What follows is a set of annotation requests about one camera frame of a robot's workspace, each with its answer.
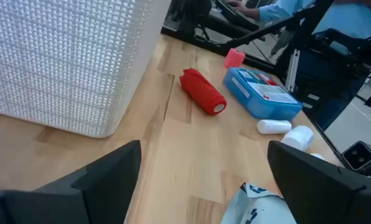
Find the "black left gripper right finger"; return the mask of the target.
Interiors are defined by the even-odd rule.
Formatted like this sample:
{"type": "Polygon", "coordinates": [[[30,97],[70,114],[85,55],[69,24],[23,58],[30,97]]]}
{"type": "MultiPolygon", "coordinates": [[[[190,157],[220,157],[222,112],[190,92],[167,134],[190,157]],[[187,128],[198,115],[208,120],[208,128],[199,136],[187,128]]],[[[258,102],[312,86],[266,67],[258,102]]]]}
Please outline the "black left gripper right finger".
{"type": "Polygon", "coordinates": [[[371,224],[371,178],[279,141],[267,160],[297,224],[371,224]]]}

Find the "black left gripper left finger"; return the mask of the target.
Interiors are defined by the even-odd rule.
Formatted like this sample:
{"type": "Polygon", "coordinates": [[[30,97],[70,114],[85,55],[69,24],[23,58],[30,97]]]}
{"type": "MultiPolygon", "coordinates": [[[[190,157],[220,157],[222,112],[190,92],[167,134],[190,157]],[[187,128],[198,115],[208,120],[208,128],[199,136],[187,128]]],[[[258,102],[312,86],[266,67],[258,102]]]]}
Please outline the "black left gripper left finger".
{"type": "Polygon", "coordinates": [[[0,190],[0,224],[123,224],[141,158],[133,140],[38,189],[0,190]]]}

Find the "white plastic bottle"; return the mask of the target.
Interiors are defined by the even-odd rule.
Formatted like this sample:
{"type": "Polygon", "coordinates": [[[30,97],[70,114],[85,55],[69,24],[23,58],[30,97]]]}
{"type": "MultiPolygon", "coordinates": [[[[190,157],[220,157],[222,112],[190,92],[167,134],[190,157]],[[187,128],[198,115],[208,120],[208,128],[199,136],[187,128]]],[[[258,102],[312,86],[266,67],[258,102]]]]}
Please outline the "white plastic bottle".
{"type": "Polygon", "coordinates": [[[281,142],[300,151],[306,151],[314,140],[313,131],[307,126],[296,126],[284,135],[281,142]]]}

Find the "white pouch with blue print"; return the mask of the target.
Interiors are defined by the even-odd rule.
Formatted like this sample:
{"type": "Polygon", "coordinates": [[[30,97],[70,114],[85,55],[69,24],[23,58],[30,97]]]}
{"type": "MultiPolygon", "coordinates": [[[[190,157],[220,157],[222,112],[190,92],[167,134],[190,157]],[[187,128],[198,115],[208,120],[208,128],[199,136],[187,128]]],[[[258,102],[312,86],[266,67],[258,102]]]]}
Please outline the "white pouch with blue print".
{"type": "Polygon", "coordinates": [[[283,197],[244,183],[233,196],[220,224],[297,224],[283,197]]]}

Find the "slim white gauze roll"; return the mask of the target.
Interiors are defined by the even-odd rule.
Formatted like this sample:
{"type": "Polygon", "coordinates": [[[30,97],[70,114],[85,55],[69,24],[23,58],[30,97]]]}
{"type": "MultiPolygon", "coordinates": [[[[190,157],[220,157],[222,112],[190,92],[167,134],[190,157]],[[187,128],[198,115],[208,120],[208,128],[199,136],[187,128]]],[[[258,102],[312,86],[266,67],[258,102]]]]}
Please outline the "slim white gauze roll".
{"type": "Polygon", "coordinates": [[[289,121],[262,119],[257,122],[256,128],[260,134],[286,134],[292,130],[289,121]]]}

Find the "blue plastic first aid box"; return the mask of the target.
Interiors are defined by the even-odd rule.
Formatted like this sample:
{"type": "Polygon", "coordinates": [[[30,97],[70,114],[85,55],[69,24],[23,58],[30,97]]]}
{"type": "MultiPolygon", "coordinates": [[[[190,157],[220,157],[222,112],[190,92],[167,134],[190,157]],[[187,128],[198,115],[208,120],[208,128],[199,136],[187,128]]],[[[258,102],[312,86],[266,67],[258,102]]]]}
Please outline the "blue plastic first aid box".
{"type": "Polygon", "coordinates": [[[223,82],[254,118],[291,121],[302,109],[298,100],[263,72],[230,67],[223,82]]]}

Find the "red bandage roll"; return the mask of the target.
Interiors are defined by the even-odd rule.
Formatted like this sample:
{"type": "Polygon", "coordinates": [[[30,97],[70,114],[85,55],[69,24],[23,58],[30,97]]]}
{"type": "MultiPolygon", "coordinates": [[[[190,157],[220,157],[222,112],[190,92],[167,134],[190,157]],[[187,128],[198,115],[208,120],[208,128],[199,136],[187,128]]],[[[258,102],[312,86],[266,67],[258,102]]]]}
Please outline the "red bandage roll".
{"type": "Polygon", "coordinates": [[[207,114],[221,113],[227,106],[224,96],[198,70],[187,68],[179,77],[182,89],[207,114]]]}

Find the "small pink bandage roll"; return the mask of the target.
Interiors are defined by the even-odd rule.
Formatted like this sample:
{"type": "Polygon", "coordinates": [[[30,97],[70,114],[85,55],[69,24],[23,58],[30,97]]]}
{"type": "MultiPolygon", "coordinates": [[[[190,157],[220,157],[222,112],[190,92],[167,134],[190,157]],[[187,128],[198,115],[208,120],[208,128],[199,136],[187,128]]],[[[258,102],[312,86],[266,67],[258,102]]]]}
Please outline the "small pink bandage roll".
{"type": "Polygon", "coordinates": [[[231,48],[224,60],[224,65],[229,67],[240,67],[245,59],[245,53],[231,48]]]}

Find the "white perforated plastic basket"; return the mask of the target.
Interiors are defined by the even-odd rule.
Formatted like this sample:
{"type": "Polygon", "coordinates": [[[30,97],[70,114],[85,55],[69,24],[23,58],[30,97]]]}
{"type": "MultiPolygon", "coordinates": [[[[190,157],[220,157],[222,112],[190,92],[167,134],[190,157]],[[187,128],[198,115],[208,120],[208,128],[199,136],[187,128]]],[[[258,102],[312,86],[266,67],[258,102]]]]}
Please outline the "white perforated plastic basket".
{"type": "Polygon", "coordinates": [[[93,138],[117,129],[171,0],[0,0],[0,114],[93,138]]]}

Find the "person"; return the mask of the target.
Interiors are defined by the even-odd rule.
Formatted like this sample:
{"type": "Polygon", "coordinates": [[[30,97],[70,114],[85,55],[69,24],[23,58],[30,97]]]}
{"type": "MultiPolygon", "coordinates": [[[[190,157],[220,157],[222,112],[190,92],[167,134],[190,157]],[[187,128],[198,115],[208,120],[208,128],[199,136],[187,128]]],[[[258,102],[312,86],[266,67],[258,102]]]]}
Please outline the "person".
{"type": "MultiPolygon", "coordinates": [[[[258,8],[235,8],[245,16],[265,24],[291,16],[313,0],[276,0],[258,8]]],[[[371,37],[371,0],[334,0],[315,33],[335,29],[353,38],[371,37]]]]}

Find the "black laptop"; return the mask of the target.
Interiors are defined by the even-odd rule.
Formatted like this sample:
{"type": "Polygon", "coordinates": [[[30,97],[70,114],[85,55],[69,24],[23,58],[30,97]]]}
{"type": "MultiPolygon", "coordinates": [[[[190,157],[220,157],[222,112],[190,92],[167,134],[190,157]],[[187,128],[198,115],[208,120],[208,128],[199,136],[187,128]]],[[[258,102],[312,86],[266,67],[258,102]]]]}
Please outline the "black laptop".
{"type": "Polygon", "coordinates": [[[260,29],[259,23],[243,15],[224,0],[215,0],[215,5],[221,10],[221,14],[232,24],[243,27],[250,31],[260,29]]]}

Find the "black office chair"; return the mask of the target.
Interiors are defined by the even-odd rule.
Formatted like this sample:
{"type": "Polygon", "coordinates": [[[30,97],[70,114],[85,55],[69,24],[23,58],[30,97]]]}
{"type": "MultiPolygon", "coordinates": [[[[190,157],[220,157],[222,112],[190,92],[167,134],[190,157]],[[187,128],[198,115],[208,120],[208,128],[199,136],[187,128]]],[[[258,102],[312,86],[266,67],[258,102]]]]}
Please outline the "black office chair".
{"type": "Polygon", "coordinates": [[[185,35],[194,35],[195,28],[212,9],[212,0],[172,0],[169,7],[171,21],[177,22],[177,30],[185,35]]]}

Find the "silver aluminium rail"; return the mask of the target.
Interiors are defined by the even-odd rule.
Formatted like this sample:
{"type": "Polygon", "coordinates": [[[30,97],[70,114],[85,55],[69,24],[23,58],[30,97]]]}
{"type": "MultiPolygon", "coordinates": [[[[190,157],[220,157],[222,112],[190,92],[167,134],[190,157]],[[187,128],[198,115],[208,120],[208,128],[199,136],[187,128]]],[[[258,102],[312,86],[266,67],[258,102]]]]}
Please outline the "silver aluminium rail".
{"type": "Polygon", "coordinates": [[[295,87],[297,69],[298,69],[298,62],[299,62],[300,51],[298,49],[294,49],[294,52],[291,55],[289,60],[289,67],[286,76],[286,89],[292,93],[295,87]]]}

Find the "black rig frame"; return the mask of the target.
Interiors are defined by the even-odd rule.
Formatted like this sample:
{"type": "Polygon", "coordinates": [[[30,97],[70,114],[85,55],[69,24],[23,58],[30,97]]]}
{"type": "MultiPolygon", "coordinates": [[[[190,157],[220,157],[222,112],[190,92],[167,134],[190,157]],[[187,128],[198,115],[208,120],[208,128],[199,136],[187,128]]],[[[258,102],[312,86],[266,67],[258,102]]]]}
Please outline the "black rig frame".
{"type": "Polygon", "coordinates": [[[194,35],[180,33],[177,30],[178,23],[171,21],[169,12],[161,33],[226,56],[231,48],[247,45],[256,39],[263,40],[265,35],[284,27],[287,31],[293,31],[294,35],[285,42],[285,49],[275,64],[248,54],[245,55],[243,61],[246,65],[264,72],[281,74],[288,70],[289,60],[294,49],[299,50],[309,43],[314,29],[333,2],[334,0],[313,0],[291,16],[265,27],[260,24],[260,29],[250,31],[229,22],[215,5],[215,0],[212,0],[212,9],[209,15],[199,22],[194,35]]]}

